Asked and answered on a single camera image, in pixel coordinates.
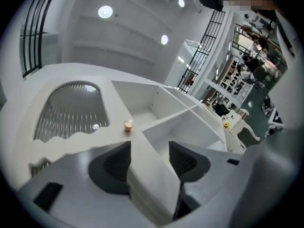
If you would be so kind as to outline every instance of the ceiling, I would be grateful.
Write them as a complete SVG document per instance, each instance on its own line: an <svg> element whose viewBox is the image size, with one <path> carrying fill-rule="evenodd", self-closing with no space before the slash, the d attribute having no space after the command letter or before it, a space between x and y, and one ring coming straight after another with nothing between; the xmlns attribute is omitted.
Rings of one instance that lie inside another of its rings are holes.
<svg viewBox="0 0 304 228"><path fill-rule="evenodd" d="M178 0L86 0L75 25L70 61L150 78L160 52L172 46L177 24L196 9L192 0L185 3L181 8ZM98 16L104 5L114 11L108 19ZM165 46L162 35L169 37Z"/></svg>

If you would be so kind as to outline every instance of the chair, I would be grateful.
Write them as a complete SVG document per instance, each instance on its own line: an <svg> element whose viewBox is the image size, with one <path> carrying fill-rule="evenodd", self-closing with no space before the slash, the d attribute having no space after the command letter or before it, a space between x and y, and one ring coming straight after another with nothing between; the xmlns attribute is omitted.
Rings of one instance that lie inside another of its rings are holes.
<svg viewBox="0 0 304 228"><path fill-rule="evenodd" d="M261 66L257 67L255 69L255 71L253 72L253 77L263 83L268 89L269 89L269 85L268 82L265 80L266 76L268 75L268 73L265 71L265 69Z"/></svg>

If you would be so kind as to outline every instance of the black window grille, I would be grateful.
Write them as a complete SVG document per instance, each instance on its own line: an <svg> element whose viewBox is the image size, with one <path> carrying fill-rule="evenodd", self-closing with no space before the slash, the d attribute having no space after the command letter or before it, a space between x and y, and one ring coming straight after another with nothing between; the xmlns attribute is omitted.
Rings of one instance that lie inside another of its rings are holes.
<svg viewBox="0 0 304 228"><path fill-rule="evenodd" d="M219 34L224 16L225 12L213 11L205 34L189 63L189 67L186 69L179 84L177 85L177 88L180 91L188 93L201 68L204 66L205 61L208 58L214 42Z"/></svg>
<svg viewBox="0 0 304 228"><path fill-rule="evenodd" d="M21 31L21 66L22 76L42 68L42 35L47 10L52 0L32 0L26 16L24 28Z"/></svg>

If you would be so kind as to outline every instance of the gray floor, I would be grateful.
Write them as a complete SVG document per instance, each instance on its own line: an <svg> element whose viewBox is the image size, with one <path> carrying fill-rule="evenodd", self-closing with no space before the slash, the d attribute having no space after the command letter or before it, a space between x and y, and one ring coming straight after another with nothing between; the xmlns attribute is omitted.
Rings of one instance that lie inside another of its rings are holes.
<svg viewBox="0 0 304 228"><path fill-rule="evenodd" d="M256 136L260 137L261 140L265 139L265 133L269 126L269 116L265 116L264 112L261 110L263 100L268 92L269 90L266 87L259 90L253 88L241 106L241 108L246 109L250 114L245 118L245 121L251 126ZM257 141L250 137L250 133L247 129L240 132L239 138L247 147L257 143Z"/></svg>

